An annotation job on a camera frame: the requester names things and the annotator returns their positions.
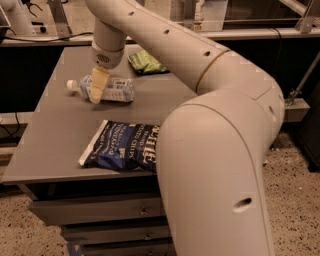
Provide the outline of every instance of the desk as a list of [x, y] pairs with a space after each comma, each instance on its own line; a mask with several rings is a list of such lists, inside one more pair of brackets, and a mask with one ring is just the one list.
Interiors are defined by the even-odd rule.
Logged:
[[134, 102], [94, 105], [66, 87], [91, 73], [90, 47], [65, 48], [2, 179], [19, 186], [33, 200], [30, 210], [47, 225], [61, 226], [84, 255], [174, 252], [155, 175], [78, 164], [102, 120], [161, 125], [195, 96], [170, 73], [137, 77], [127, 56], [140, 49], [128, 45], [110, 71], [134, 78]]

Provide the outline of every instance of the floor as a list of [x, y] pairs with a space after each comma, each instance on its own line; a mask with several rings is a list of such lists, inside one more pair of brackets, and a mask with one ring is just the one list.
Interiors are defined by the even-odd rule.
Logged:
[[[52, 24], [46, 0], [32, 2], [44, 10], [41, 15], [34, 10], [38, 18]], [[74, 33], [92, 29], [83, 0], [69, 0], [63, 6]], [[264, 180], [276, 256], [320, 255], [320, 173], [308, 171], [308, 162], [287, 131], [280, 132], [274, 146], [266, 155]], [[10, 153], [0, 152], [1, 177]], [[28, 210], [30, 201], [17, 190], [0, 192], [0, 255], [69, 255], [59, 227], [46, 227]]]

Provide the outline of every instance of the gray tabletop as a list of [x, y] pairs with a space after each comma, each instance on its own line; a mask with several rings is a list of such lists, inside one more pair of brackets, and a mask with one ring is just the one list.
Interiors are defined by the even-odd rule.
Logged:
[[94, 105], [66, 87], [68, 80], [91, 74], [94, 63], [90, 47], [65, 48], [1, 182], [30, 184], [151, 175], [82, 168], [78, 164], [102, 120], [161, 125], [172, 110], [195, 96], [171, 73], [137, 77], [127, 56], [140, 49], [128, 45], [121, 64], [110, 70], [134, 78], [135, 100]]

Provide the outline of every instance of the plastic bottle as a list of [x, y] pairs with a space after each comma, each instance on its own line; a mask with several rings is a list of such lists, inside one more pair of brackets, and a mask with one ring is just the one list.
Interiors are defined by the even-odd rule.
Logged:
[[[70, 91], [78, 92], [85, 99], [89, 99], [91, 81], [91, 75], [86, 75], [80, 80], [80, 83], [78, 83], [76, 80], [69, 80], [67, 82], [67, 88]], [[101, 99], [109, 101], [131, 102], [134, 100], [134, 96], [135, 88], [131, 79], [111, 77]]]

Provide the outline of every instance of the dark blue snack bag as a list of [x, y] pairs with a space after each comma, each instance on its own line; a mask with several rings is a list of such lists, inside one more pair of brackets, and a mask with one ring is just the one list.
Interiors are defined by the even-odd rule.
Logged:
[[80, 157], [81, 165], [156, 171], [159, 126], [104, 120]]

